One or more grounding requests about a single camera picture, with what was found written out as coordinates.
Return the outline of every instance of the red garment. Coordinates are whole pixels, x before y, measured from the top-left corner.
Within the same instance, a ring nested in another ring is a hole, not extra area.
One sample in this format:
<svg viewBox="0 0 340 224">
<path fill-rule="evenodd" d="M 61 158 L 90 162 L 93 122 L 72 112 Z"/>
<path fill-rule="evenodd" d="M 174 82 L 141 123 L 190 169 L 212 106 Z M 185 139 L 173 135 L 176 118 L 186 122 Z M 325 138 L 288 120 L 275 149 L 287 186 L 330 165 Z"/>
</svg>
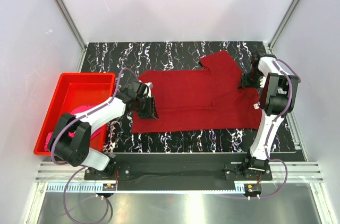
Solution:
<svg viewBox="0 0 340 224">
<path fill-rule="evenodd" d="M 225 50 L 200 59 L 203 70 L 146 71 L 159 119 L 133 114 L 132 133 L 258 129 L 261 110 L 256 89 L 237 89 L 242 71 Z"/>
</svg>

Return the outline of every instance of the white wall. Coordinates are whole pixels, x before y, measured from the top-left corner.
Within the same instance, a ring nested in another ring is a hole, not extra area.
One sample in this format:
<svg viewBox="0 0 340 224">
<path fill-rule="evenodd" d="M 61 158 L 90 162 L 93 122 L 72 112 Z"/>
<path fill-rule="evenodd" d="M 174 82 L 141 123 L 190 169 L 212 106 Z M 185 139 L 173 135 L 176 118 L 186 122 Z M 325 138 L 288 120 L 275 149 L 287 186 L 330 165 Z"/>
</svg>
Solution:
<svg viewBox="0 0 340 224">
<path fill-rule="evenodd" d="M 21 223 L 40 158 L 33 154 L 59 75 L 81 50 L 53 0 L 0 0 L 0 222 Z"/>
<path fill-rule="evenodd" d="M 64 0 L 85 41 L 269 41 L 291 0 Z"/>
<path fill-rule="evenodd" d="M 340 0 L 302 0 L 275 54 L 299 73 L 294 107 L 308 157 L 318 161 L 340 220 Z"/>
</svg>

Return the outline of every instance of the red plastic bin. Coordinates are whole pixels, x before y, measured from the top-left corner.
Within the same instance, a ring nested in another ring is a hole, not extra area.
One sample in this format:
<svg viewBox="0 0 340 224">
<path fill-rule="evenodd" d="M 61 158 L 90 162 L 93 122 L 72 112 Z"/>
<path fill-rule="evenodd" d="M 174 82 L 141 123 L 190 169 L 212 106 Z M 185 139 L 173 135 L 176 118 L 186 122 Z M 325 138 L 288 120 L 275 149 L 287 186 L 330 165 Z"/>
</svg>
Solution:
<svg viewBox="0 0 340 224">
<path fill-rule="evenodd" d="M 113 73 L 64 73 L 59 77 L 38 141 L 34 148 L 36 155 L 50 156 L 44 150 L 46 136 L 52 132 L 63 113 L 84 105 L 98 105 L 110 97 L 114 91 Z M 106 137 L 106 125 L 101 133 L 91 140 L 91 147 L 101 151 Z"/>
</svg>

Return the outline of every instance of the black marble surface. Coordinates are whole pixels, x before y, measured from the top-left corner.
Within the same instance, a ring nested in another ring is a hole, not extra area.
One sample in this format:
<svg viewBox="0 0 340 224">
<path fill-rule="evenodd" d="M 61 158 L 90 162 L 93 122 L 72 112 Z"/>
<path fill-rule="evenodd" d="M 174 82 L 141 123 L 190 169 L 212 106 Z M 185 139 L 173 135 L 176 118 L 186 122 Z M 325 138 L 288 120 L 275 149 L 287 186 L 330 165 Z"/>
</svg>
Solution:
<svg viewBox="0 0 340 224">
<path fill-rule="evenodd" d="M 113 72 L 128 67 L 146 70 L 201 69 L 201 57 L 227 50 L 243 71 L 250 70 L 251 52 L 265 52 L 262 42 L 100 42 L 90 43 L 82 72 Z M 132 76 L 126 72 L 121 85 Z M 132 114 L 108 124 L 105 152 L 242 152 L 254 141 L 255 130 L 200 130 L 132 134 Z M 295 152 L 288 123 L 278 129 L 273 151 Z"/>
</svg>

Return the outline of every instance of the white robotic arm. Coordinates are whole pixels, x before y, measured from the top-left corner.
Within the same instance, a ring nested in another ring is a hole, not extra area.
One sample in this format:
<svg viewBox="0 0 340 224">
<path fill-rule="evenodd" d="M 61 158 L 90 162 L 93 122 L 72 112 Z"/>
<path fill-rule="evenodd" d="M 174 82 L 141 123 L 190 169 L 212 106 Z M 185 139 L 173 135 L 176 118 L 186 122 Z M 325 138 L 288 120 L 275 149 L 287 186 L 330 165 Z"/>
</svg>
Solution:
<svg viewBox="0 0 340 224">
<path fill-rule="evenodd" d="M 242 75 L 239 88 L 260 88 L 263 76 L 266 83 L 259 100 L 259 107 L 262 110 L 259 130 L 240 167 L 245 176 L 260 175 L 269 170 L 268 158 L 271 146 L 280 124 L 293 110 L 299 83 L 299 77 L 288 75 L 277 64 L 274 55 L 254 53 L 251 64 L 252 70 Z"/>
<path fill-rule="evenodd" d="M 55 154 L 74 167 L 92 167 L 109 176 L 113 171 L 112 167 L 108 168 L 112 158 L 90 147 L 91 134 L 128 111 L 137 111 L 140 118 L 158 119 L 151 89 L 152 83 L 132 81 L 129 87 L 121 89 L 114 98 L 110 97 L 90 110 L 75 115 L 64 113 L 59 118 L 48 149 L 51 151 L 57 136 L 68 123 L 83 117 L 63 133 L 56 143 Z M 74 137 L 70 138 L 68 132 L 74 131 Z"/>
</svg>

